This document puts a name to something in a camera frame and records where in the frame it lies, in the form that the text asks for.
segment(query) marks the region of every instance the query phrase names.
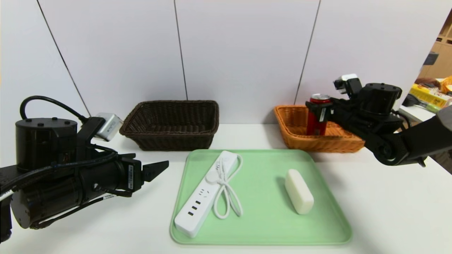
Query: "power outlet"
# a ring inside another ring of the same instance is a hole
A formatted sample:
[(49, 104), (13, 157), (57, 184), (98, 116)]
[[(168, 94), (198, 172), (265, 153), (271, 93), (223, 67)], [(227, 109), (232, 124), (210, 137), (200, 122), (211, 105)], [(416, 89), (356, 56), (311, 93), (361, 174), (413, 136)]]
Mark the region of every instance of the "power outlet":
[[(236, 166), (238, 161), (237, 154), (223, 151), (210, 167), (206, 175), (217, 172), (217, 168), (220, 166), (220, 158), (223, 160), (223, 167), (226, 174), (231, 174), (232, 169)], [(204, 176), (175, 217), (174, 223), (176, 228), (191, 238), (195, 237), (212, 209), (215, 196), (220, 190), (220, 187), (221, 186), (218, 183), (209, 183)]]

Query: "white wall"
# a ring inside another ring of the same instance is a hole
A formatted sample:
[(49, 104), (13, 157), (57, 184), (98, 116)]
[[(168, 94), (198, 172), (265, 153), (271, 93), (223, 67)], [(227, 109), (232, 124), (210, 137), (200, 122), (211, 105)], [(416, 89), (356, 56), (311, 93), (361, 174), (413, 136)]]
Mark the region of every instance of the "white wall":
[(213, 99), (221, 123), (276, 122), (293, 104), (317, 0), (176, 0), (188, 99)]
[(186, 99), (172, 0), (39, 0), (91, 114)]
[[(173, 1), (40, 3), (92, 114), (125, 118), (140, 101), (185, 99)], [(317, 3), (176, 0), (189, 99), (217, 99), (221, 122), (274, 120), (271, 108), (295, 97)], [(332, 81), (353, 72), (406, 94), (451, 7), (450, 0), (322, 0), (297, 103), (318, 92), (340, 97)], [(1, 12), (3, 153), (13, 147), (25, 97), (48, 95), (86, 111), (36, 1), (3, 1)], [(30, 105), (34, 117), (54, 107)]]
[[(15, 164), (15, 125), (19, 106), (31, 95), (57, 99), (87, 116), (82, 101), (58, 54), (36, 0), (2, 1), (1, 8), (1, 166)], [(32, 101), (29, 117), (59, 117), (76, 120), (57, 106)]]
[(401, 87), (398, 108), (451, 7), (451, 0), (321, 0), (296, 103), (314, 93), (344, 97), (333, 81), (356, 73), (363, 85)]

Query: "soda can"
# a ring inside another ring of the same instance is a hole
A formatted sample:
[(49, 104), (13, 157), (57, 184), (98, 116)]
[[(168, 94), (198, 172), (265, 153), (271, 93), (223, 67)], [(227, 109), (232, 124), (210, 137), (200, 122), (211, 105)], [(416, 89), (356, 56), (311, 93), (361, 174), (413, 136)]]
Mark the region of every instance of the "soda can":
[[(313, 94), (311, 96), (310, 102), (314, 104), (325, 104), (331, 102), (331, 97), (325, 94)], [(324, 136), (326, 130), (327, 122), (319, 122), (315, 117), (315, 114), (309, 111), (308, 114), (308, 125), (306, 128), (306, 135), (310, 136)]]

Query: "green tray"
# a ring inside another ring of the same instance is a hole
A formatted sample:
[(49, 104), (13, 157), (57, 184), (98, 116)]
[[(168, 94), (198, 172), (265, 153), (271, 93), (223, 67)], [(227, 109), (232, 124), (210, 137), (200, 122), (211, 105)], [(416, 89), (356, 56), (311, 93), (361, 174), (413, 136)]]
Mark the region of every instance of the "green tray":
[[(171, 221), (171, 236), (186, 245), (338, 245), (347, 243), (352, 229), (328, 189), (314, 161), (300, 150), (229, 150), (242, 155), (240, 172), (230, 181), (242, 206), (243, 216), (233, 210), (220, 220), (210, 212), (195, 238), (174, 225), (174, 218), (222, 150), (196, 150), (185, 165)], [(289, 169), (298, 170), (312, 195), (314, 206), (307, 215), (295, 212), (284, 187)], [(225, 211), (220, 201), (220, 213)]]

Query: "brown wicker basket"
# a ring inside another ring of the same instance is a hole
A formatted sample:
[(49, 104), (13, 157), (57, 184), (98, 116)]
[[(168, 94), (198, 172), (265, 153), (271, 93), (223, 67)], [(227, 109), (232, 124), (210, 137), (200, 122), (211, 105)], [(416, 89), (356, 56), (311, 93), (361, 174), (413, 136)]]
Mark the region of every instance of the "brown wicker basket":
[(127, 116), (119, 133), (144, 151), (207, 149), (218, 129), (215, 101), (146, 101)]
[(328, 122), (325, 136), (306, 136), (308, 108), (303, 105), (277, 106), (274, 109), (281, 135), (290, 149), (304, 151), (353, 153), (364, 147), (364, 141)]

